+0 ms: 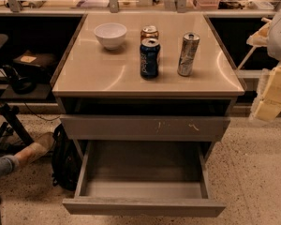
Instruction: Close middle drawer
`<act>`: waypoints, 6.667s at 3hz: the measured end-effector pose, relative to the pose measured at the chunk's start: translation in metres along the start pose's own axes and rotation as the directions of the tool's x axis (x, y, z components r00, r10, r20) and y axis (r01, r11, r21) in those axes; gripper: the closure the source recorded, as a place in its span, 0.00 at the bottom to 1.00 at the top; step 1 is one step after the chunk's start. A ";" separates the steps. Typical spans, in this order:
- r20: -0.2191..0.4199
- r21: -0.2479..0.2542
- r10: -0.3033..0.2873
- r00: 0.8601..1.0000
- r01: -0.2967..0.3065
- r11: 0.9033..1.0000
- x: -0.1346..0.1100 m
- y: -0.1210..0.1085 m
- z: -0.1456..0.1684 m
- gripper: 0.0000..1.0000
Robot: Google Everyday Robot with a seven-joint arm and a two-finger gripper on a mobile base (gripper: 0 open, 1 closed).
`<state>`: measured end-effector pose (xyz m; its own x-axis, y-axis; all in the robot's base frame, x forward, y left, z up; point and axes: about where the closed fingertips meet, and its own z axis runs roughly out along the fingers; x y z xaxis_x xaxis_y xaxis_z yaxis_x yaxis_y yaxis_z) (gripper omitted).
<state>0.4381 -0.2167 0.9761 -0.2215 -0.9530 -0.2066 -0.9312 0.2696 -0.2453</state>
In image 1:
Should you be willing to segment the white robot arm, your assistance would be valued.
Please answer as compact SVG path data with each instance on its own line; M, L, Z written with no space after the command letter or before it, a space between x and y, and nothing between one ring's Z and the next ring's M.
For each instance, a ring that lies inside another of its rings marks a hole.
M272 70L262 70L258 94L250 113L250 120L255 123L271 122L281 113L281 8L246 43L255 47L266 47L267 54L278 61Z

